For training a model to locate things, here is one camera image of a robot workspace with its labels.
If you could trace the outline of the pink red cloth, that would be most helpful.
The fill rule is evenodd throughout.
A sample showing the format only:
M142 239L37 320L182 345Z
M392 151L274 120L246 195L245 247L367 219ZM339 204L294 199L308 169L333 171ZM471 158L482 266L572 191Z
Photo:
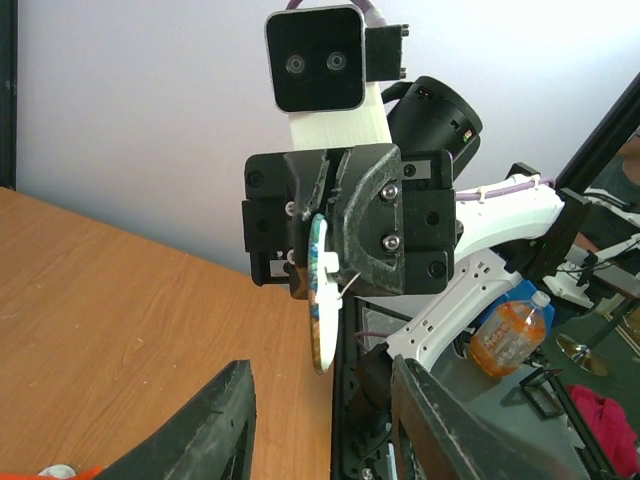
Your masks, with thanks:
M570 385L568 391L617 474L635 475L638 472L637 434L627 421L623 407L582 385Z

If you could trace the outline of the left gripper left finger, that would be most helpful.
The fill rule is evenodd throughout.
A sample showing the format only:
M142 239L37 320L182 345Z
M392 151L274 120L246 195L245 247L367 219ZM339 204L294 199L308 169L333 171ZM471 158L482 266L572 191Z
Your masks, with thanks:
M231 361L156 432L97 477L248 479L256 418L251 363Z

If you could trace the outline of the orange drink plastic bottle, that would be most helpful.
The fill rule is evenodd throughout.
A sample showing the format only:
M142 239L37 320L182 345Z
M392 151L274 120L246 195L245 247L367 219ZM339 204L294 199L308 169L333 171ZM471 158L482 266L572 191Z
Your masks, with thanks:
M544 308L549 304L550 297L536 291L529 300L497 306L471 338L472 359L493 377L514 372L545 339Z

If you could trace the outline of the person in striped shirt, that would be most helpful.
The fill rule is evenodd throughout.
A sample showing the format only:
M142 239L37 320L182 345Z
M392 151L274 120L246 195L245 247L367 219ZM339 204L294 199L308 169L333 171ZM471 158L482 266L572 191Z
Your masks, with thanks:
M574 244L598 252L639 232L629 221L639 214L639 129L619 148L585 190L595 201Z

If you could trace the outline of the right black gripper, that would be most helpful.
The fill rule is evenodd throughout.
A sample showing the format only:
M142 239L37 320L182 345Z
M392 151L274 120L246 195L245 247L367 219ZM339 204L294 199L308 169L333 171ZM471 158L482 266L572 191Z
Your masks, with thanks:
M255 284L311 296L311 223L327 222L333 278L362 296L441 292L462 228L453 184L480 146L479 115L422 76L387 88L387 143L256 154L244 167L244 245Z

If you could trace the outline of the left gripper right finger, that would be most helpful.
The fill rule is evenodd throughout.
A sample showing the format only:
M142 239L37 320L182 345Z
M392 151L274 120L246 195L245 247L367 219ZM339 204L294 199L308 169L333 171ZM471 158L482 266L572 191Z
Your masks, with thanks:
M515 386L469 403L413 359L394 359L392 441L401 479L586 479L562 419L541 419Z

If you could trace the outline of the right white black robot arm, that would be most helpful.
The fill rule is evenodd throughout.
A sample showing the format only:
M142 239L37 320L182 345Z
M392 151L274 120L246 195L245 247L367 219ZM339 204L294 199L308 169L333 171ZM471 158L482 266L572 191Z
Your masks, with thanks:
M244 241L257 285L285 283L309 308L312 363L331 366L343 296L422 295L387 340L389 357L432 367L445 347L520 281L555 273L585 201L516 168L497 184L453 188L481 121L427 76L384 93L391 141L259 154L245 165Z

